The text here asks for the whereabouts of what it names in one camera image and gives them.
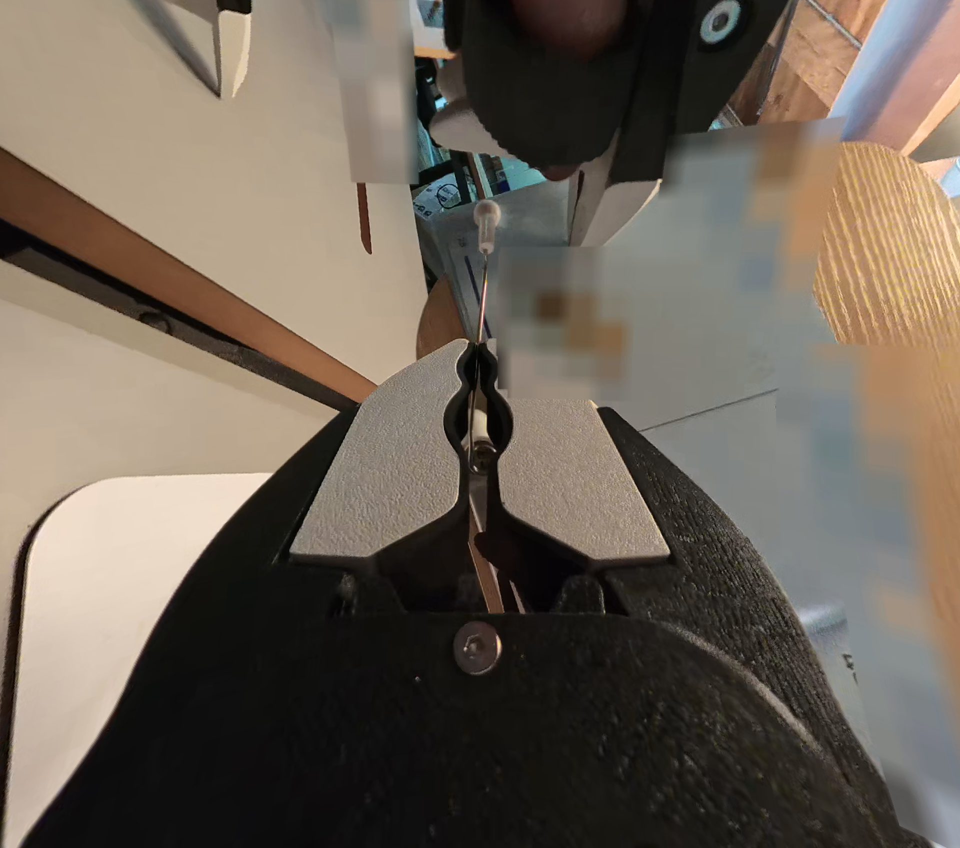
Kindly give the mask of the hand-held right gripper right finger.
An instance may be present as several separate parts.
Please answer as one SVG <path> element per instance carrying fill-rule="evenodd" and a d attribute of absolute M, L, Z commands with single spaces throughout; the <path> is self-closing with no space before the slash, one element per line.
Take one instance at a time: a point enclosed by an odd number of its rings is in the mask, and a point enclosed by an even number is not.
<path fill-rule="evenodd" d="M 670 548 L 601 409 L 589 399 L 515 398 L 497 343 L 480 348 L 486 397 L 480 554 L 508 611 L 551 610 L 570 578 L 668 563 Z"/>

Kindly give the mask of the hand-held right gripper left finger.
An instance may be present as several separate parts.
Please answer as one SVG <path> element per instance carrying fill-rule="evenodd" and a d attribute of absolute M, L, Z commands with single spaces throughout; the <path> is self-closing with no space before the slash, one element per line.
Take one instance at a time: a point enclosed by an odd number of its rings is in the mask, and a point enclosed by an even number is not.
<path fill-rule="evenodd" d="M 386 578 L 411 611 L 470 602 L 458 419 L 473 353 L 465 339 L 449 342 L 361 403 L 294 535 L 291 561 Z"/>

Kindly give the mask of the pale blue instruction booklet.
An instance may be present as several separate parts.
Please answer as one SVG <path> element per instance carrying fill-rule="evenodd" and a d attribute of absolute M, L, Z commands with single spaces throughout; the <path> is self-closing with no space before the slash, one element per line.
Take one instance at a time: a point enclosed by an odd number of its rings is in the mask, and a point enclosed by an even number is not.
<path fill-rule="evenodd" d="M 570 249 L 564 184 L 497 201 L 484 337 L 506 338 L 520 394 L 651 430 L 776 392 L 766 297 L 702 209 L 654 199 L 606 246 Z"/>

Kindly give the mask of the wooden book stand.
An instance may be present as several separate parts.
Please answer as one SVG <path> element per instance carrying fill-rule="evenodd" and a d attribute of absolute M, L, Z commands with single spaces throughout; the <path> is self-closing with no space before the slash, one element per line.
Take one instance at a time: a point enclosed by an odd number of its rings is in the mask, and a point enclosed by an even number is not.
<path fill-rule="evenodd" d="M 639 429 L 670 549 L 508 611 L 458 419 L 469 602 L 289 549 L 357 410 L 272 473 L 114 477 L 25 542 L 2 846 L 927 846 L 958 798 L 958 220 L 832 122 L 689 135 L 766 297 L 772 395 Z"/>

